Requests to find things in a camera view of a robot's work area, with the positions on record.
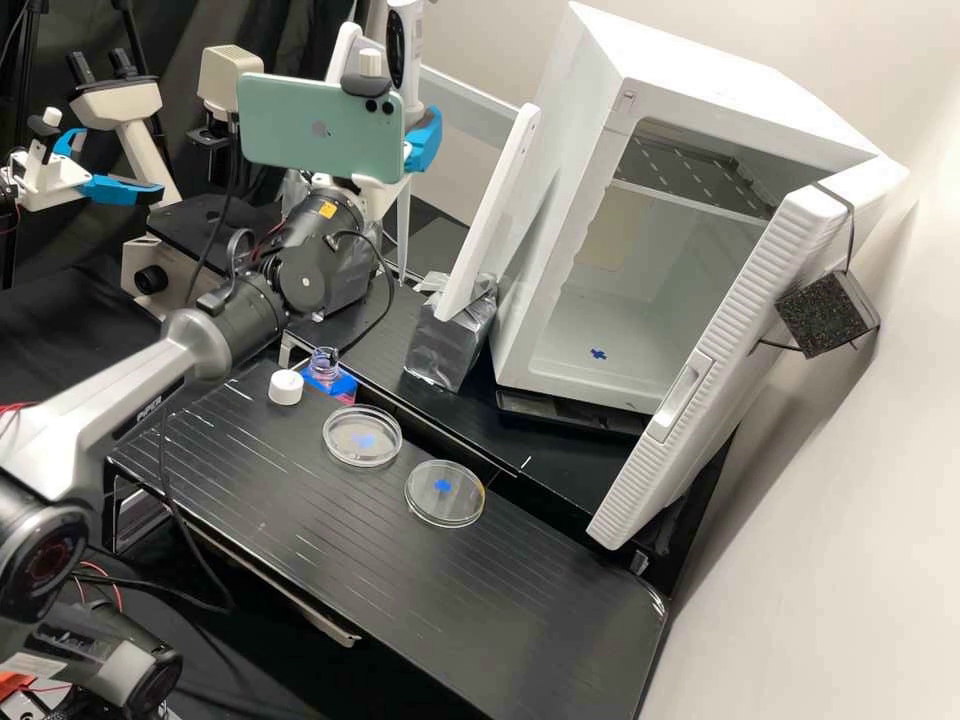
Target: blue mark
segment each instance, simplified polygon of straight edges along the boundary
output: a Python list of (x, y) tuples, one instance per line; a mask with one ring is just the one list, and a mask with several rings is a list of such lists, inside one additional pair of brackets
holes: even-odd
[(354, 435), (353, 442), (361, 450), (369, 450), (376, 442), (376, 438), (373, 435)]

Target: clear petri dish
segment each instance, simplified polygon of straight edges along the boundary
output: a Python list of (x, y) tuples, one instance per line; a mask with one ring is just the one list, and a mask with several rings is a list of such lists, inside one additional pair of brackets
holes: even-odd
[(427, 460), (407, 478), (403, 495), (420, 519), (431, 525), (460, 528), (483, 512), (486, 493), (480, 478), (459, 463)]
[(352, 405), (330, 414), (323, 424), (323, 441), (340, 462), (372, 468), (397, 456), (403, 435), (389, 413), (372, 405)]

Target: smartphone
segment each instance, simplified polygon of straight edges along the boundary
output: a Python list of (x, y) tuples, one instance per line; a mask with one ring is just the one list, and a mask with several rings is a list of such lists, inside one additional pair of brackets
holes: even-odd
[(246, 73), (237, 105), (251, 162), (388, 184), (403, 176), (403, 98), (395, 92), (363, 98), (338, 84)]

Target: metal rod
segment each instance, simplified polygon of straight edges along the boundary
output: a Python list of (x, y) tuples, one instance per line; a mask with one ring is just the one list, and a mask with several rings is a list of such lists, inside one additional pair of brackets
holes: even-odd
[(17, 265), (17, 230), (11, 229), (3, 236), (3, 259), (0, 262), (0, 289), (13, 287), (13, 273)]
[(27, 2), (29, 3), (27, 15), (23, 19), (23, 26), (20, 28), (20, 69), (17, 83), (16, 123), (13, 131), (14, 144), (26, 142), (25, 129), (27, 114), (30, 111), (30, 75), (33, 71), (34, 50), (37, 47), (37, 32), (40, 29), (38, 20), (42, 12), (41, 3), (35, 2), (35, 0), (27, 0)]
[[(127, 39), (130, 41), (130, 52), (133, 53), (133, 62), (137, 66), (137, 71), (141, 75), (149, 75), (150, 70), (147, 67), (147, 56), (143, 52), (143, 43), (140, 42), (140, 33), (137, 32), (137, 23), (133, 17), (133, 11), (129, 3), (115, 5), (120, 10), (120, 16), (123, 18), (123, 27), (127, 31)], [(167, 170), (173, 175), (173, 161), (170, 159), (170, 151), (167, 149), (166, 135), (163, 132), (163, 125), (160, 123), (160, 115), (154, 113), (150, 116), (150, 134), (153, 141), (163, 157), (163, 162)]]
[(235, 553), (233, 550), (230, 550), (223, 543), (220, 543), (214, 540), (213, 537), (211, 537), (210, 533), (198, 527), (199, 522), (188, 520), (187, 525), (190, 526), (190, 529), (193, 530), (193, 532), (195, 532), (201, 538), (203, 538), (208, 543), (213, 545), (224, 555), (229, 557), (231, 560), (233, 560), (235, 563), (237, 563), (241, 567), (245, 568), (249, 572), (256, 575), (258, 578), (260, 578), (265, 583), (267, 583), (267, 585), (272, 587), (274, 590), (279, 592), (283, 597), (285, 597), (287, 600), (293, 603), (293, 605), (300, 611), (300, 613), (303, 615), (303, 617), (306, 619), (308, 623), (313, 625), (320, 632), (324, 633), (327, 637), (329, 637), (331, 640), (337, 643), (337, 645), (339, 645), (340, 647), (349, 649), (349, 648), (352, 648), (354, 645), (356, 645), (358, 640), (363, 640), (362, 635), (357, 635), (356, 633), (352, 633), (349, 630), (345, 630), (344, 628), (340, 627), (339, 625), (337, 625), (337, 623), (335, 623), (333, 620), (328, 618), (326, 615), (315, 610), (306, 602), (304, 602), (303, 600), (298, 598), (296, 595), (294, 595), (292, 592), (284, 588), (280, 583), (278, 583), (276, 580), (271, 578), (264, 571), (260, 570), (249, 560), (246, 560), (245, 558), (240, 557), (238, 553)]

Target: microscope knob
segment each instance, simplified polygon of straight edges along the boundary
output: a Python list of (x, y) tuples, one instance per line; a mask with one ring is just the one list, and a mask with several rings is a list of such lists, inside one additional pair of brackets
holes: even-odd
[(167, 272), (159, 265), (149, 265), (133, 274), (133, 284), (144, 295), (155, 295), (167, 289), (170, 280)]

